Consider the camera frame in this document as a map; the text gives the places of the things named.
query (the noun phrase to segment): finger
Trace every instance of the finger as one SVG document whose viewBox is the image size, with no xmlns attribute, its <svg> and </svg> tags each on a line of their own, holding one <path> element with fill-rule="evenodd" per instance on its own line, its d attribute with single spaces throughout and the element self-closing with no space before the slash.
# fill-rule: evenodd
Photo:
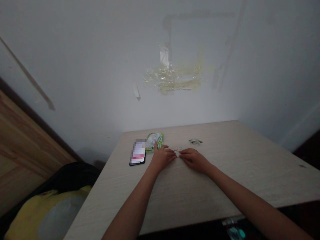
<svg viewBox="0 0 320 240">
<path fill-rule="evenodd" d="M 166 148 L 165 151 L 166 151 L 166 152 L 174 152 L 174 151 L 173 151 L 172 149 L 170 149 L 170 148 Z"/>
<path fill-rule="evenodd" d="M 191 168 L 191 166 L 192 166 L 192 163 L 191 163 L 191 162 L 189 162 L 187 159 L 182 159 L 182 160 L 184 161 L 185 164 L 188 165 L 188 167 Z"/>
<path fill-rule="evenodd" d="M 169 158 L 169 162 L 172 162 L 173 160 L 175 160 L 177 158 L 177 156 L 173 156 L 173 157 L 171 157 L 171 158 Z"/>
<path fill-rule="evenodd" d="M 181 154 L 181 152 L 180 152 L 179 158 L 191 159 L 191 158 L 192 158 L 192 155 L 191 155 L 191 154 Z"/>
<path fill-rule="evenodd" d="M 172 156 L 175 156 L 175 155 L 176 155 L 175 152 L 173 152 L 173 153 L 167 153 L 167 157 L 172 157 Z"/>
<path fill-rule="evenodd" d="M 187 149 L 182 150 L 180 153 L 181 153 L 181 154 L 185 154 L 185 153 L 191 154 L 191 153 L 192 153 L 192 150 L 194 150 L 194 149 L 193 149 L 193 148 L 187 148 Z"/>
<path fill-rule="evenodd" d="M 158 151 L 158 143 L 157 143 L 157 141 L 154 141 L 154 151 L 156 152 L 156 151 Z"/>
<path fill-rule="evenodd" d="M 169 147 L 168 145 L 162 145 L 162 147 L 160 148 L 160 150 L 163 150 L 165 148 Z"/>
</svg>

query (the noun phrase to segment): yellow fabric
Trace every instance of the yellow fabric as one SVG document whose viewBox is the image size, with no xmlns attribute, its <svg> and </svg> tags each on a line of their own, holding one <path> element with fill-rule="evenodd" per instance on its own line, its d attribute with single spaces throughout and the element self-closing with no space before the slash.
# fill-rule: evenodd
<svg viewBox="0 0 320 240">
<path fill-rule="evenodd" d="M 11 223 L 5 239 L 39 239 L 37 236 L 38 227 L 46 214 L 56 204 L 74 196 L 86 199 L 90 190 L 90 186 L 61 194 L 57 190 L 51 190 L 30 198 Z"/>
</svg>

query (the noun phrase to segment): hand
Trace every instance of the hand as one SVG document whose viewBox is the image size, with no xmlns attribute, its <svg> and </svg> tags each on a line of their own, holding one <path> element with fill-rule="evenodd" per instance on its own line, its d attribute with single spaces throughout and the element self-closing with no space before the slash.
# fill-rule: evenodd
<svg viewBox="0 0 320 240">
<path fill-rule="evenodd" d="M 159 150 L 157 142 L 154 143 L 154 154 L 149 165 L 149 169 L 159 174 L 166 166 L 169 165 L 174 159 L 177 158 L 175 152 L 171 149 L 168 149 L 168 145 L 163 145 Z"/>
<path fill-rule="evenodd" d="M 193 170 L 207 174 L 212 164 L 197 150 L 187 148 L 180 152 L 179 156 Z"/>
</svg>

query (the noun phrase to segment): teal object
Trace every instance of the teal object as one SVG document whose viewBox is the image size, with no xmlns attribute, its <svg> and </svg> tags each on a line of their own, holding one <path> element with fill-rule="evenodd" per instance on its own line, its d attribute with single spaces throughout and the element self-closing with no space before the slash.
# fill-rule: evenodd
<svg viewBox="0 0 320 240">
<path fill-rule="evenodd" d="M 239 228 L 235 228 L 235 227 L 229 228 L 227 230 L 227 233 L 231 240 L 243 240 L 246 238 L 246 234 L 244 233 L 244 231 Z"/>
</svg>

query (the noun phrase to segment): clear tape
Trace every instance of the clear tape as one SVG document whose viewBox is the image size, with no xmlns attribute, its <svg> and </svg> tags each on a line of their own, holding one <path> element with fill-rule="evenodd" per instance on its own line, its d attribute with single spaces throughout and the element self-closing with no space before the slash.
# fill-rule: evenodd
<svg viewBox="0 0 320 240">
<path fill-rule="evenodd" d="M 169 62 L 168 48 L 160 46 L 160 66 L 146 69 L 143 79 L 145 84 L 156 86 L 164 95 L 172 90 L 196 89 L 201 84 L 203 62 L 203 55 L 198 50 L 195 64 L 174 68 Z"/>
</svg>

